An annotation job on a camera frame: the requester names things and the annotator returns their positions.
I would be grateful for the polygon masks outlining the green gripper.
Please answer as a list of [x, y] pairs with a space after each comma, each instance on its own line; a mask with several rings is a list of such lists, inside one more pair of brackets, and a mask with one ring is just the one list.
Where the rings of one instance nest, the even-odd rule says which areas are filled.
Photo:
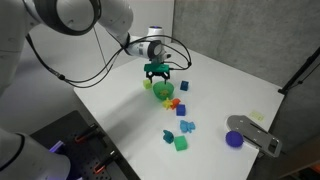
[[162, 77], [164, 79], [164, 82], [167, 83], [167, 81], [170, 79], [170, 73], [168, 72], [170, 70], [169, 66], [166, 64], [145, 64], [144, 65], [144, 71], [147, 72], [147, 78], [150, 80], [151, 83], [153, 83], [153, 73], [162, 73]]

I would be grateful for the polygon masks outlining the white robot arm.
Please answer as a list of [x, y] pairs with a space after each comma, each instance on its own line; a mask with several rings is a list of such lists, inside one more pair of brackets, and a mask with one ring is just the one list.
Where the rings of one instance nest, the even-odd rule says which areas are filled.
[[[0, 92], [12, 84], [32, 29], [42, 24], [69, 36], [82, 36], [101, 25], [130, 56], [152, 65], [164, 62], [163, 30], [152, 26], [133, 36], [133, 10], [128, 0], [0, 0]], [[30, 136], [0, 129], [0, 180], [67, 180], [72, 162]]]

